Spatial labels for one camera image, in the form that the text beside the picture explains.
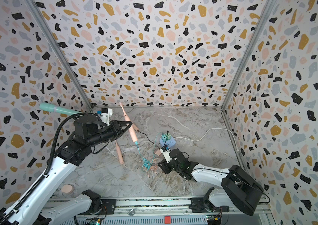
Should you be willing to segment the pink charger cube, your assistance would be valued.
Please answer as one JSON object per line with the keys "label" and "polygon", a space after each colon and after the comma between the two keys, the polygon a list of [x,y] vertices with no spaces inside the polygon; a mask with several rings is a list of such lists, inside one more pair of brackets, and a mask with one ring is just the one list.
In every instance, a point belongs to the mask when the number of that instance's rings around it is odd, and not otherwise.
{"label": "pink charger cube", "polygon": [[158,157],[159,157],[161,154],[162,154],[161,149],[158,149],[158,150],[155,152],[155,155],[158,156]]}

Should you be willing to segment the green charger plug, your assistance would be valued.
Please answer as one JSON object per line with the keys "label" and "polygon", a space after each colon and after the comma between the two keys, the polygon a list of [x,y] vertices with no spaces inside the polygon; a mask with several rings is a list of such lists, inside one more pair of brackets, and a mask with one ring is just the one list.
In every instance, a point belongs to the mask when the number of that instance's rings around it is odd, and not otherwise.
{"label": "green charger plug", "polygon": [[169,141],[171,138],[172,138],[171,134],[170,134],[170,133],[167,133],[167,134],[166,134],[166,140]]}

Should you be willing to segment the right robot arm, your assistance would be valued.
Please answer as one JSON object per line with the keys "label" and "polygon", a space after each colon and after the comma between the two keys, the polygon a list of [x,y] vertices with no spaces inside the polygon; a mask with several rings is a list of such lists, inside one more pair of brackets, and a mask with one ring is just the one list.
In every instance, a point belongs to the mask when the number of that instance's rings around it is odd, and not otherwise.
{"label": "right robot arm", "polygon": [[204,182],[222,187],[230,201],[224,198],[223,193],[210,188],[205,196],[198,202],[193,202],[193,211],[207,210],[215,212],[221,206],[235,206],[240,212],[252,216],[264,194],[264,189],[259,183],[246,173],[240,166],[219,169],[204,166],[200,163],[189,161],[179,149],[161,149],[164,159],[158,166],[165,174],[177,172],[187,181]]}

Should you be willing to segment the teal charger cube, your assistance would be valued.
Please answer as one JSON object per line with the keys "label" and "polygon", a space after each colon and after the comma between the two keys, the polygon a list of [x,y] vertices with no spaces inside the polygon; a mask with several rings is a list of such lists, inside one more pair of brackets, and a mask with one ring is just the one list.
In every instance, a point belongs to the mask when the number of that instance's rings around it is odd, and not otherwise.
{"label": "teal charger cube", "polygon": [[166,142],[167,139],[168,139],[168,137],[169,137],[168,134],[162,134],[162,135],[161,135],[161,141],[162,141],[162,142]]}

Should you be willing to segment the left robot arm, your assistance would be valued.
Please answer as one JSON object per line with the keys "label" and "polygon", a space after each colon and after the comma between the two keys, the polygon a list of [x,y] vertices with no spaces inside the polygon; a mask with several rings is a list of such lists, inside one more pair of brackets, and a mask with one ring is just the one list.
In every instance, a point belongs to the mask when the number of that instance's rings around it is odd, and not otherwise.
{"label": "left robot arm", "polygon": [[49,225],[84,212],[103,212],[101,196],[91,190],[84,191],[72,205],[64,206],[64,213],[44,213],[42,209],[63,180],[93,153],[93,147],[117,140],[131,127],[131,121],[106,124],[89,112],[68,116],[56,130],[44,172],[11,207],[0,210],[0,225]]}

